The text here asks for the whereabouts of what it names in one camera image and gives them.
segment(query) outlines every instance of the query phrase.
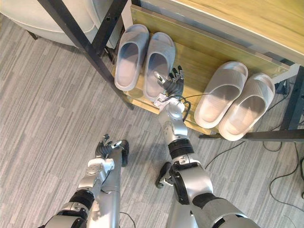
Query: slipper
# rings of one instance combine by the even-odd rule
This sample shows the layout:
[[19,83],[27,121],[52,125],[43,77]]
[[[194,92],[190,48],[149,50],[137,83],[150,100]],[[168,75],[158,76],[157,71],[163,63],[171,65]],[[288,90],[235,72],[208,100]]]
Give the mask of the slipper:
[[209,81],[205,94],[195,109],[194,119],[203,128],[219,124],[232,102],[240,96],[248,77],[247,67],[240,62],[221,65]]
[[174,59],[175,45],[172,39],[163,32],[155,33],[149,43],[144,74],[143,94],[150,101],[154,102],[157,96],[164,92],[154,76],[154,71],[168,79]]
[[130,91],[136,86],[148,40],[149,31],[141,24],[130,26],[122,35],[115,71],[115,85],[118,89]]
[[230,141],[242,138],[266,112],[274,95],[275,85],[268,75],[251,76],[219,123],[219,133]]

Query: white armchair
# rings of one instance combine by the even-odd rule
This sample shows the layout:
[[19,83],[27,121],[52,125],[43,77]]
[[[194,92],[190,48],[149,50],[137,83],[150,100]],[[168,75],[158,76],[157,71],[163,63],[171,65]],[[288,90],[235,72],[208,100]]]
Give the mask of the white armchair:
[[[92,42],[112,0],[63,0],[63,2]],[[0,0],[0,12],[27,31],[59,43],[74,45],[37,0]],[[107,43],[109,48],[115,48],[122,27],[123,22],[119,19]]]

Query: wooden tabletop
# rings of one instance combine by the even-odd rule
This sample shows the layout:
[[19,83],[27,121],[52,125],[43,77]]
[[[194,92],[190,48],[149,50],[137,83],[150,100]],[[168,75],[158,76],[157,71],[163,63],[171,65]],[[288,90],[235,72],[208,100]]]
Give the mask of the wooden tabletop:
[[149,2],[304,65],[303,0]]

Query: metal table leg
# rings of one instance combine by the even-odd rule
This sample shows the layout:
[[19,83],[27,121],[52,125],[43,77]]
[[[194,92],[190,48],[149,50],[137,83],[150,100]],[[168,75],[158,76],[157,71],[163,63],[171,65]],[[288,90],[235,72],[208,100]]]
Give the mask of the metal table leg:
[[[224,139],[220,134],[200,135],[200,139]],[[304,129],[272,132],[248,132],[242,141],[304,142]]]
[[298,128],[304,109],[304,67],[300,66],[280,130]]

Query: wooden shelf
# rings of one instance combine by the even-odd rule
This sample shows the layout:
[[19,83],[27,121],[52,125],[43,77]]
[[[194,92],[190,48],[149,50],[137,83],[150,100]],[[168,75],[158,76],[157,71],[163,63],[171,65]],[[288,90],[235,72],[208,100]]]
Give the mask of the wooden shelf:
[[[203,30],[186,25],[152,11],[132,5],[134,24],[144,24],[151,33],[158,31],[167,33],[175,42],[176,56],[174,67],[181,65],[185,76],[183,96],[202,94],[216,69],[228,61],[240,61],[249,69],[249,75],[257,72],[272,77],[288,69],[287,65],[276,62],[260,53],[252,52],[230,41],[216,37]],[[158,108],[143,95],[144,68],[140,73],[136,87],[126,92],[131,103],[158,114]],[[191,111],[185,121],[189,128],[204,134],[211,134],[217,129],[203,129],[194,120],[194,111],[201,96],[188,98],[192,104]]]

